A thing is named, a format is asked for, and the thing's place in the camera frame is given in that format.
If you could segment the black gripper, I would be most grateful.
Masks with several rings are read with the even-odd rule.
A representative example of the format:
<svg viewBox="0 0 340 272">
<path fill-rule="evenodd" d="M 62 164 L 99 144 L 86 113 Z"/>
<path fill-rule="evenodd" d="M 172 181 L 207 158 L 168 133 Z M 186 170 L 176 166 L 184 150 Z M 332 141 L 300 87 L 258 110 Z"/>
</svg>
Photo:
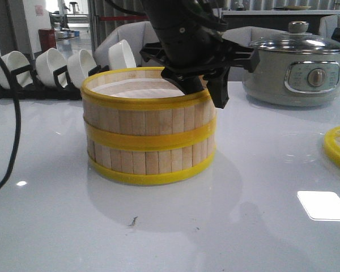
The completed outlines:
<svg viewBox="0 0 340 272">
<path fill-rule="evenodd" d="M 254 72 L 259 61 L 255 49 L 241 46 L 210 35 L 171 39 L 147 43 L 140 51 L 146 62 L 152 60 L 167 69 L 165 78 L 183 94 L 204 90 L 196 76 L 204 76 L 207 89 L 216 108 L 223 109 L 228 100 L 228 74 L 230 67 Z"/>
</svg>

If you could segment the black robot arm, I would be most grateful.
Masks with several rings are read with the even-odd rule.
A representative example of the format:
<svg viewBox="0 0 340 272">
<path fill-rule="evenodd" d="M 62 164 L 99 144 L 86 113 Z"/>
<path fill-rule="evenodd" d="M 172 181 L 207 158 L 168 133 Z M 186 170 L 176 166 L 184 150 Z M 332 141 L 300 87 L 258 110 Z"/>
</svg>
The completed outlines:
<svg viewBox="0 0 340 272">
<path fill-rule="evenodd" d="M 224 108 L 229 99 L 230 68 L 252 73 L 259 63 L 253 48 L 222 37 L 228 24 L 214 15 L 210 1 L 142 1 L 143 12 L 126 10 L 113 1 L 108 4 L 126 14 L 146 16 L 159 42 L 141 49 L 143 60 L 163 66 L 161 77 L 186 95 L 202 91 L 205 80 L 217 108 Z"/>
</svg>

